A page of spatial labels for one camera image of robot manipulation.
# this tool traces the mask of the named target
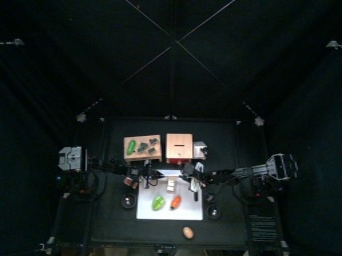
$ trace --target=green pepper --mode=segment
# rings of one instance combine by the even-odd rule
[[[163,205],[166,204],[166,200],[162,196],[157,196],[154,202],[153,202],[153,209],[154,211],[158,211]]]
[[[127,147],[127,155],[130,156],[135,151],[136,141],[131,140]]]

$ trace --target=white tray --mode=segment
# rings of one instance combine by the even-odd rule
[[[194,192],[189,190],[190,183],[183,181],[178,176],[179,170],[158,170],[166,178],[158,180],[158,186],[145,189],[145,182],[139,184],[138,195],[138,219],[150,220],[202,220],[202,190],[198,191],[198,201],[194,200]],[[167,176],[177,176],[175,192],[167,192]],[[157,196],[166,199],[166,204],[158,211],[153,210],[153,201]],[[177,196],[182,197],[182,203],[175,210],[170,209],[171,202]]]

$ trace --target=green vegetable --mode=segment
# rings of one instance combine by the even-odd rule
[[[127,155],[130,156],[134,151],[135,151],[135,146],[136,146],[136,141],[135,140],[131,140],[130,143],[128,143],[128,148],[127,148]]]
[[[166,204],[166,200],[162,196],[157,196],[154,202],[153,202],[153,209],[154,211],[158,211],[163,205]]]

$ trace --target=black wall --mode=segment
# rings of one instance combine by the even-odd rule
[[[298,159],[301,176],[281,211],[287,241],[299,255],[342,254],[341,67],[342,52],[332,50],[266,125],[270,154],[293,153]]]
[[[18,49],[0,52],[0,77],[0,254],[30,254],[51,234],[58,152],[75,129],[59,93]]]

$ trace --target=wooden box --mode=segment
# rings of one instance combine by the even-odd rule
[[[135,142],[134,150],[131,150],[128,153],[130,143],[134,143],[134,142]],[[126,137],[123,139],[123,145],[124,145],[123,156],[124,156],[126,162],[154,160],[154,159],[158,159],[162,162],[161,135]]]
[[[167,163],[187,163],[193,159],[193,134],[166,135],[166,161]]]

